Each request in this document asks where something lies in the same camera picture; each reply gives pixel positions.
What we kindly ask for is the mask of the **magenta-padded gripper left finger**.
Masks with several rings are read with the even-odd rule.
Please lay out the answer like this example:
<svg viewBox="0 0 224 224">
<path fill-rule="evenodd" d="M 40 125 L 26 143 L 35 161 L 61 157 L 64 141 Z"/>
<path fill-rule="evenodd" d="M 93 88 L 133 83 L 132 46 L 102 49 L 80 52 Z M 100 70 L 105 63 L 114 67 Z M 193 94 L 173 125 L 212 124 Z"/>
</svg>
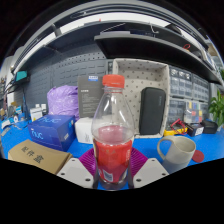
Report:
<svg viewBox="0 0 224 224">
<path fill-rule="evenodd" d="M 94 149 L 89 149 L 79 158 L 71 158 L 58 172 L 58 176 L 78 186 L 96 189 L 98 173 Z"/>
</svg>

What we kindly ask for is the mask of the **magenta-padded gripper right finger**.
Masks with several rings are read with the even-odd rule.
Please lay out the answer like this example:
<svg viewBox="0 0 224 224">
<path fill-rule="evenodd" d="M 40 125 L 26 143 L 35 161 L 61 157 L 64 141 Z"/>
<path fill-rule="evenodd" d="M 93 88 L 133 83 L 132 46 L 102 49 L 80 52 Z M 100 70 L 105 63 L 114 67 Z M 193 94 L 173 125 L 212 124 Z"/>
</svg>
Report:
<svg viewBox="0 0 224 224">
<path fill-rule="evenodd" d="M 148 159 L 137 149 L 132 149 L 128 168 L 128 186 L 131 189 L 141 188 L 168 175 L 156 158 Z"/>
</svg>

